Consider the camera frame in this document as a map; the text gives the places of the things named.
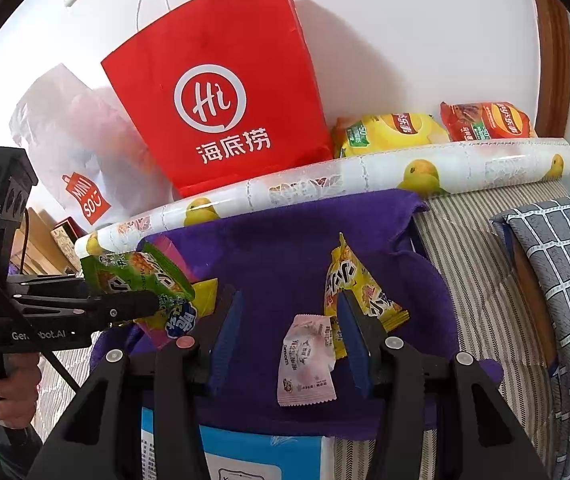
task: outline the rolled contact paper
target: rolled contact paper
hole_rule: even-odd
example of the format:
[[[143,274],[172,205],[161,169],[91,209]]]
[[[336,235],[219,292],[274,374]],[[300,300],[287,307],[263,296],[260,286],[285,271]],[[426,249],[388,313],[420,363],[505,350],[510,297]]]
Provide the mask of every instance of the rolled contact paper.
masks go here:
[[[395,187],[427,199],[561,178],[570,173],[564,139],[492,139],[430,144],[338,158],[252,178],[189,197],[76,242],[79,258],[136,249],[143,237],[218,218]]]

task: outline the snack wrapper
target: snack wrapper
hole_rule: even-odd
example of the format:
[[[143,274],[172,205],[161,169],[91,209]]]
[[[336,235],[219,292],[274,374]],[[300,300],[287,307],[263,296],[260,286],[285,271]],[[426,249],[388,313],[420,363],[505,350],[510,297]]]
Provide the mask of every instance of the snack wrapper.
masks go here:
[[[386,332],[390,332],[409,319],[409,312],[387,298],[340,233],[340,246],[332,251],[332,264],[327,271],[324,292],[324,314],[331,316],[337,359],[347,356],[336,318],[338,293],[345,289],[353,291],[363,313],[377,317]]]
[[[338,118],[332,137],[335,158],[449,142],[447,132],[427,114]]]
[[[527,139],[537,137],[529,117],[507,102],[440,104],[440,118],[451,140]]]
[[[146,242],[141,252],[102,254],[81,260],[92,294],[151,290],[160,309],[136,322],[157,348],[191,332],[199,318],[216,305],[218,280],[192,285],[184,273],[154,245]]]
[[[336,363],[328,316],[298,314],[283,340],[278,368],[278,403],[304,406],[336,400]]]

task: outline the yellow chip bag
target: yellow chip bag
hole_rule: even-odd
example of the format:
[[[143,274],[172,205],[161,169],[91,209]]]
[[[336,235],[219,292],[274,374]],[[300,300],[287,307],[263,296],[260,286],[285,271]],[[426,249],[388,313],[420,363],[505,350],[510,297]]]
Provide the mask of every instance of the yellow chip bag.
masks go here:
[[[335,158],[450,141],[447,132],[428,114],[338,118],[332,137]]]
[[[409,319],[408,311],[395,301],[387,299],[340,233],[340,246],[332,251],[332,264],[327,271],[324,290],[324,314],[330,316],[337,359],[347,355],[336,317],[338,293],[346,289],[354,293],[363,313],[377,317],[386,332],[390,332]]]

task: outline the purple towel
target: purple towel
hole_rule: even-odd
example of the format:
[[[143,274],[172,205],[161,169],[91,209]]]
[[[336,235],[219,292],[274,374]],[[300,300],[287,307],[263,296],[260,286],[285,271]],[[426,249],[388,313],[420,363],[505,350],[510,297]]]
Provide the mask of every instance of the purple towel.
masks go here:
[[[280,349],[296,314],[322,314],[330,253],[343,232],[387,296],[409,310],[411,319],[394,334],[421,352],[452,357],[459,346],[449,291],[429,261],[412,251],[408,234],[412,214],[423,209],[416,194],[391,189],[165,233],[199,279],[229,283],[245,300],[226,383],[217,397],[198,400],[200,423],[250,433],[374,438],[382,403],[362,398],[347,359],[332,373],[337,400],[281,408],[276,402]],[[128,335],[130,344],[138,338],[134,350],[153,351],[149,339],[136,333]],[[118,346],[114,340],[99,340],[94,357],[113,346]],[[500,370],[490,374],[500,380]],[[434,421],[430,403],[426,423],[433,427]]]

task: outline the potato chip bag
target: potato chip bag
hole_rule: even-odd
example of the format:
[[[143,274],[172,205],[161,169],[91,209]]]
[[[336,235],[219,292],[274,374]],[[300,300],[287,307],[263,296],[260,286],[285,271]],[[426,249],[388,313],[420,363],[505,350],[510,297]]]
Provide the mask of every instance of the potato chip bag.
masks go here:
[[[136,322],[157,348],[169,339],[189,333],[199,318],[216,305],[218,280],[192,285],[183,272],[154,245],[146,242],[141,252],[87,256],[82,271],[92,294],[151,290],[160,309]]]
[[[351,290],[363,313],[377,317],[386,332],[390,332],[407,321],[409,312],[395,301],[387,299],[372,275],[347,245],[342,233],[339,238],[340,246],[332,251],[332,264],[327,271],[325,281],[324,314],[330,316],[336,358],[342,359],[347,355],[347,351],[336,317],[336,302],[340,291]]]
[[[451,140],[537,137],[529,117],[507,102],[440,104],[440,118]]]
[[[427,114],[338,118],[332,137],[335,158],[449,142],[447,132]]]

